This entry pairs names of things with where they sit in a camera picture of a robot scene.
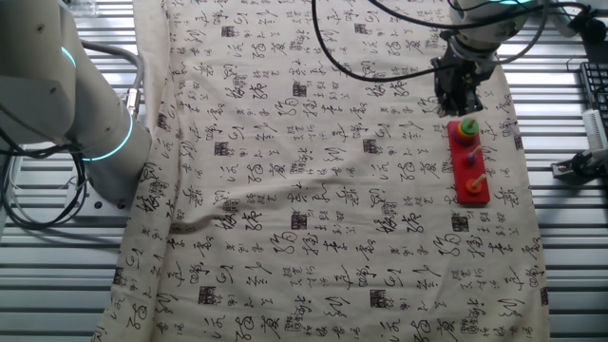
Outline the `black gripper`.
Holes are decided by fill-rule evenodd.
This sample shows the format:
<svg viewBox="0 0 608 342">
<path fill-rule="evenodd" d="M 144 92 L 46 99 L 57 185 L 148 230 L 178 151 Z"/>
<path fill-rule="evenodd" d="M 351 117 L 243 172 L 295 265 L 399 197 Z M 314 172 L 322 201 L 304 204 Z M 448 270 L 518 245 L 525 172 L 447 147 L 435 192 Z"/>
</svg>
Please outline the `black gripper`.
<svg viewBox="0 0 608 342">
<path fill-rule="evenodd" d="M 439 117 L 456 117 L 484 109 L 475 92 L 477 86 L 490 78 L 494 66 L 486 59 L 475 62 L 447 49 L 442 57 L 430 63 L 434 72 L 434 90 L 439 106 Z"/>
</svg>

